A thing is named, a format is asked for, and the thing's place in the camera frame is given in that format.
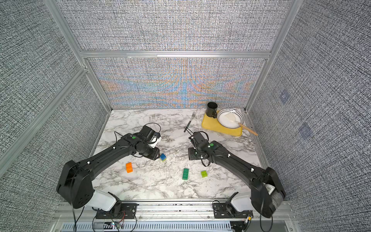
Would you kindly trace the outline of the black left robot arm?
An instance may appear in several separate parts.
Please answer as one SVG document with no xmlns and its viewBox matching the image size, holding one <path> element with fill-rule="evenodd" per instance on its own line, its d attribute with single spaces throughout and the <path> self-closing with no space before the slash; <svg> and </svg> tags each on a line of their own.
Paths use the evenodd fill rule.
<svg viewBox="0 0 371 232">
<path fill-rule="evenodd" d="M 100 153 L 75 162 L 64 164 L 56 192 L 74 209 L 89 206 L 103 211 L 117 211 L 121 202 L 115 195 L 95 190 L 92 181 L 107 168 L 125 158 L 139 154 L 141 158 L 159 158 L 161 135 L 147 125 L 137 133 L 128 133 Z"/>
</svg>

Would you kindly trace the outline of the lime green lego brick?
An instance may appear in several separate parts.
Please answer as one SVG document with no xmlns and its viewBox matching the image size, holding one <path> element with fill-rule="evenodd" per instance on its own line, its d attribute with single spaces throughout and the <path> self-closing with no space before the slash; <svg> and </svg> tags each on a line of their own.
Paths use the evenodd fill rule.
<svg viewBox="0 0 371 232">
<path fill-rule="evenodd" d="M 208 176 L 207 171 L 201 171 L 202 178 L 206 178 Z"/>
</svg>

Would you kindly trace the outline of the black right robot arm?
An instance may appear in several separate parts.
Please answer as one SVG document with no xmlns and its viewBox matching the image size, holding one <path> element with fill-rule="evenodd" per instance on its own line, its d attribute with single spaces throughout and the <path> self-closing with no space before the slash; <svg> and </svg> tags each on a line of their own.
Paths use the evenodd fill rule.
<svg viewBox="0 0 371 232">
<path fill-rule="evenodd" d="M 270 167 L 257 167 L 228 151 L 217 141 L 208 142 L 201 131 L 189 138 L 192 147 L 188 149 L 190 160 L 208 160 L 237 176 L 249 188 L 250 193 L 235 192 L 222 207 L 222 213 L 232 218 L 244 211 L 255 209 L 265 218 L 270 218 L 286 197 L 284 187 Z"/>
</svg>

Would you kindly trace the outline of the blue lego brick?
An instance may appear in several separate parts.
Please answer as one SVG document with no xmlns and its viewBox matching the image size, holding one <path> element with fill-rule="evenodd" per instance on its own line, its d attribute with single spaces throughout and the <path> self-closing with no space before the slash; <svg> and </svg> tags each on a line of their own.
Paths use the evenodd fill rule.
<svg viewBox="0 0 371 232">
<path fill-rule="evenodd" d="M 162 161 L 165 161 L 165 160 L 166 160 L 166 158 L 167 158 L 167 157 L 166 157 L 166 155 L 165 155 L 165 154 L 161 154 L 161 155 L 160 155 L 160 159 L 161 159 Z"/>
</svg>

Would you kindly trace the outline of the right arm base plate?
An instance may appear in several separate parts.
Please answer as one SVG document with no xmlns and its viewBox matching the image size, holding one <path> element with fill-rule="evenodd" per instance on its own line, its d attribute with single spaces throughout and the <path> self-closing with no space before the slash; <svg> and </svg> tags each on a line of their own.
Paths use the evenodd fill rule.
<svg viewBox="0 0 371 232">
<path fill-rule="evenodd" d="M 232 207 L 231 204 L 221 203 L 217 200 L 212 202 L 212 209 L 214 212 L 214 218 L 216 219 L 232 219 L 232 218 L 248 218 L 248 217 L 254 217 L 253 211 L 246 210 L 243 212 L 239 212 L 236 209 Z"/>
</svg>

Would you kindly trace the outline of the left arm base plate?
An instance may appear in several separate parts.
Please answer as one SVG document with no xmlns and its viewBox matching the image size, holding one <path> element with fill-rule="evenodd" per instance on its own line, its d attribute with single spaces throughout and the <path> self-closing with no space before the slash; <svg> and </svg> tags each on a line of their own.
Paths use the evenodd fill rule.
<svg viewBox="0 0 371 232">
<path fill-rule="evenodd" d="M 96 210 L 95 219 L 135 219 L 138 204 L 121 203 L 115 205 L 110 211 Z"/>
</svg>

